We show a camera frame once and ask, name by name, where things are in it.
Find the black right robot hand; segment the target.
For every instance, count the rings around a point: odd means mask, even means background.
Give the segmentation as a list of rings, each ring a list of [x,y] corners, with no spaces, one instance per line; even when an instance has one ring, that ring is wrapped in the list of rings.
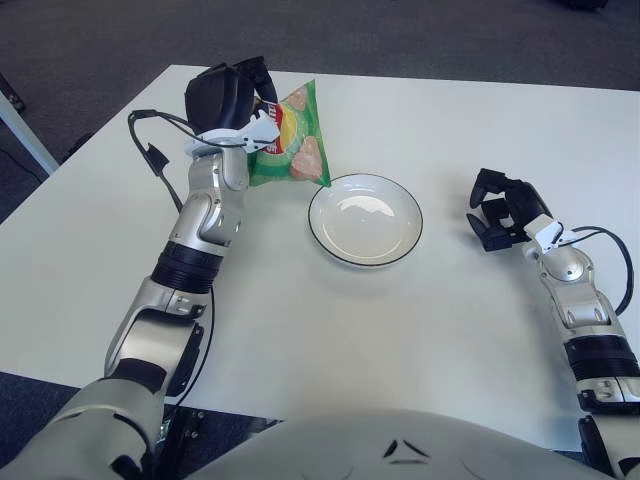
[[[538,216],[552,216],[529,183],[504,173],[482,168],[473,185],[469,205],[481,208],[487,223],[468,213],[467,220],[485,251],[509,249],[530,241],[524,227]]]

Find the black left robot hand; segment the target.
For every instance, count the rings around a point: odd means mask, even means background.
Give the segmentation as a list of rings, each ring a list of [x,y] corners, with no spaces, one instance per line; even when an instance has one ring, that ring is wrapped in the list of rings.
[[[188,83],[184,98],[187,122],[196,134],[240,130],[258,105],[279,102],[263,56],[208,68]]]

